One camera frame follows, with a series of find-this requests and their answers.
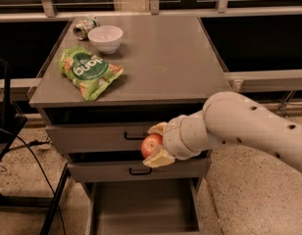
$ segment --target drawer front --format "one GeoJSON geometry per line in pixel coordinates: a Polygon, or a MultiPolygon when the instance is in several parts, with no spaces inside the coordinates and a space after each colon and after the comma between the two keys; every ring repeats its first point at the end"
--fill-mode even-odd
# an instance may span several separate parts
{"type": "Polygon", "coordinates": [[[140,150],[154,123],[48,125],[46,131],[62,153],[140,150]]]}
{"type": "Polygon", "coordinates": [[[149,168],[141,161],[69,164],[77,182],[129,181],[166,178],[201,178],[206,176],[211,160],[195,158],[168,166],[149,168]]]}

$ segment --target red apple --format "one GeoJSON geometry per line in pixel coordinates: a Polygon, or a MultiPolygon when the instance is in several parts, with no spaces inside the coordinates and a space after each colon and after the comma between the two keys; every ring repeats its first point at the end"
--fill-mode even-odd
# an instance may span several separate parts
{"type": "Polygon", "coordinates": [[[149,157],[158,145],[163,144],[163,138],[159,134],[148,135],[141,144],[141,154],[144,159],[149,157]]]}

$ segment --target gray cabinet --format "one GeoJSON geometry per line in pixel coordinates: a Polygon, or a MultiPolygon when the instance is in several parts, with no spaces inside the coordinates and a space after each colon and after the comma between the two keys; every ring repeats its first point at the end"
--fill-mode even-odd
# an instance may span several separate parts
{"type": "Polygon", "coordinates": [[[70,28],[30,100],[90,198],[86,233],[202,234],[196,190],[209,152],[152,169],[140,152],[150,126],[197,112],[209,96],[230,90],[202,25],[195,16],[102,17],[101,24],[123,29],[120,49],[102,56],[70,28]],[[94,102],[56,67],[75,45],[125,67],[94,102]]]}

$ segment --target green chip bag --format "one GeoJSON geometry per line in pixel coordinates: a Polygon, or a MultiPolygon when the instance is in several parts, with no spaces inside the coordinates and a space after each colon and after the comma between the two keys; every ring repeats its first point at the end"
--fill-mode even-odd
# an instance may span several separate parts
{"type": "Polygon", "coordinates": [[[96,100],[124,71],[122,66],[111,65],[80,46],[64,50],[57,66],[86,101],[96,100]]]}

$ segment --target speckled floor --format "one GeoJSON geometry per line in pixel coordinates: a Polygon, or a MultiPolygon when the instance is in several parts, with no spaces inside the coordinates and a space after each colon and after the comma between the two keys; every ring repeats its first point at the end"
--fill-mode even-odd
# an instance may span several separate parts
{"type": "MultiPolygon", "coordinates": [[[[302,117],[292,117],[302,123],[302,117]]],[[[46,133],[38,116],[30,116],[21,136],[26,142],[44,141],[46,133]]],[[[63,157],[52,147],[33,147],[46,174],[56,187],[63,157]]],[[[302,174],[247,147],[215,150],[212,166],[198,192],[204,234],[302,234],[302,174]]],[[[7,154],[0,172],[0,192],[14,196],[52,196],[32,155],[21,149],[7,154]]],[[[89,200],[80,184],[69,179],[60,207],[66,233],[84,234],[89,200]]],[[[0,235],[39,234],[46,210],[0,209],[0,235]]],[[[56,214],[50,234],[63,234],[56,214]]]]}

